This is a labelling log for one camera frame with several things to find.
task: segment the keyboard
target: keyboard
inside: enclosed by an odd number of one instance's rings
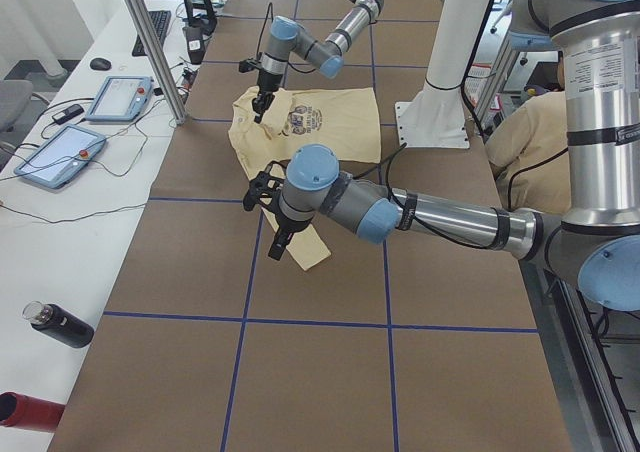
[[[158,40],[160,40],[160,45],[164,45],[164,39],[167,37],[167,31],[169,30],[169,24],[171,23],[171,11],[170,10],[152,10],[149,12],[149,16],[151,17],[151,23],[153,24],[153,28],[156,30],[156,35],[158,36]],[[133,46],[133,51],[131,55],[134,57],[139,57],[141,55],[147,55],[144,51],[144,45],[142,45],[142,40],[140,40],[140,36],[136,39],[136,44]]]

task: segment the black mouse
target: black mouse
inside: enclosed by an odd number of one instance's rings
[[[111,62],[102,57],[96,57],[89,63],[89,67],[93,70],[109,70],[111,68]]]

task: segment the white desk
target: white desk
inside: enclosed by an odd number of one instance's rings
[[[176,0],[149,0],[152,9],[171,10],[171,29],[164,51],[173,66],[188,57]],[[109,75],[151,75],[146,57],[132,57],[136,32],[126,8],[122,8],[87,52],[53,104],[93,97]],[[111,61],[108,72],[94,71],[95,57]],[[182,67],[172,70],[177,78]],[[40,131],[51,121],[45,115],[25,142],[42,142]],[[96,164],[60,191],[48,191],[22,179],[0,181],[0,200],[8,207],[52,220],[74,218],[96,211],[144,204],[171,140],[173,117],[166,102],[159,104],[139,123],[149,135],[142,156],[131,171],[116,178]],[[110,135],[119,125],[82,126]],[[47,133],[56,129],[50,127]],[[110,139],[97,157],[115,172],[123,172],[133,160],[143,137],[129,130]],[[19,149],[23,156],[29,149]],[[13,158],[0,178],[13,175],[21,161]],[[74,223],[49,225],[0,209],[0,393],[14,391],[66,403],[88,348],[67,347],[31,329],[21,318],[22,308],[32,300],[56,303],[92,326],[100,320],[142,209],[92,217]],[[47,449],[52,435],[0,427],[3,452],[39,452]]]

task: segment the beige cloth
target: beige cloth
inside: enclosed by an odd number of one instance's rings
[[[567,112],[564,92],[533,97],[500,124],[486,144],[494,166],[503,207],[508,207],[511,176],[567,147]],[[569,156],[519,174],[511,190],[512,209],[529,207],[564,214],[571,207]]]
[[[340,160],[380,161],[380,119],[373,89],[280,89],[261,124],[253,121],[251,108],[257,92],[251,87],[234,102],[229,130],[247,178],[253,179],[272,160],[290,159],[306,144],[326,145]],[[273,214],[266,216],[277,229]],[[331,255],[312,226],[296,234],[287,249],[304,270]]]

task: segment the red cylinder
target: red cylinder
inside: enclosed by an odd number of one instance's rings
[[[0,395],[0,425],[39,432],[55,432],[64,405],[27,395],[5,392]]]

